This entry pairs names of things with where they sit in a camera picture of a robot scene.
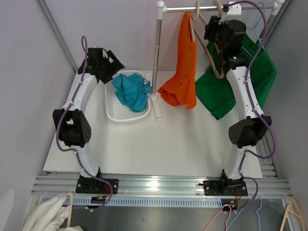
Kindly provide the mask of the teal blue t shirt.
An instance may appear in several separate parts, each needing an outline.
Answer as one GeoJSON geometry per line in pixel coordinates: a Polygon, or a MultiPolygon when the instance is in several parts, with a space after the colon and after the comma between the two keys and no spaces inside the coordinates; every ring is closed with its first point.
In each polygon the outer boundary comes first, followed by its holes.
{"type": "Polygon", "coordinates": [[[119,74],[112,80],[118,100],[131,111],[141,113],[146,109],[152,87],[148,80],[137,73],[119,74]]]}

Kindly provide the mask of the green t shirt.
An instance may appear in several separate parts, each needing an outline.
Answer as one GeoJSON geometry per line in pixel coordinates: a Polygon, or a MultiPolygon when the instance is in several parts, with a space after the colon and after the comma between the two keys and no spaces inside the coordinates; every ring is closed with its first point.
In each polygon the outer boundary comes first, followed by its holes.
{"type": "MultiPolygon", "coordinates": [[[[266,50],[262,49],[250,69],[252,85],[260,107],[264,107],[274,83],[277,70],[266,50]]],[[[236,105],[229,81],[217,79],[209,66],[195,82],[196,96],[204,107],[215,117],[222,119],[236,105]]]]}

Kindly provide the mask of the orange t shirt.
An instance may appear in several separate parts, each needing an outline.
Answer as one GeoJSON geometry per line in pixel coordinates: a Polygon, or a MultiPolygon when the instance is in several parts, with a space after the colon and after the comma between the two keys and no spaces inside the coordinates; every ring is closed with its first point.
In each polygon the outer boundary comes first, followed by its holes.
{"type": "Polygon", "coordinates": [[[180,25],[178,36],[178,58],[176,72],[158,92],[170,105],[186,105],[186,109],[193,109],[196,104],[195,73],[196,73],[196,41],[191,36],[190,21],[192,15],[185,12],[180,25]]]}

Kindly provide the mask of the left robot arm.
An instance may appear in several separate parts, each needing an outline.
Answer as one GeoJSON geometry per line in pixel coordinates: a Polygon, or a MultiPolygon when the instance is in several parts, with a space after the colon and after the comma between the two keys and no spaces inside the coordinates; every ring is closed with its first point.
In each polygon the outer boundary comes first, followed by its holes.
{"type": "Polygon", "coordinates": [[[77,193],[113,194],[114,183],[102,178],[101,169],[95,160],[89,141],[91,126],[85,109],[92,92],[102,82],[106,84],[124,65],[111,50],[88,48],[85,59],[77,70],[77,85],[71,99],[61,109],[52,113],[56,127],[56,144],[62,152],[71,151],[80,168],[77,193]]]}

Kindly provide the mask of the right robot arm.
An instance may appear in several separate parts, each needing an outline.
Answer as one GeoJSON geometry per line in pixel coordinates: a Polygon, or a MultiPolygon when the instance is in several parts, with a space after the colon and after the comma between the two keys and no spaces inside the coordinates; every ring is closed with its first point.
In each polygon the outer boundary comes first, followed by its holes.
{"type": "Polygon", "coordinates": [[[204,38],[216,46],[221,72],[231,85],[238,110],[238,122],[229,128],[231,155],[215,184],[224,195],[245,188],[245,157],[257,156],[256,145],[272,123],[271,117],[264,115],[253,89],[248,59],[242,51],[245,35],[245,24],[236,19],[223,21],[222,17],[212,16],[205,26],[204,38]]]}

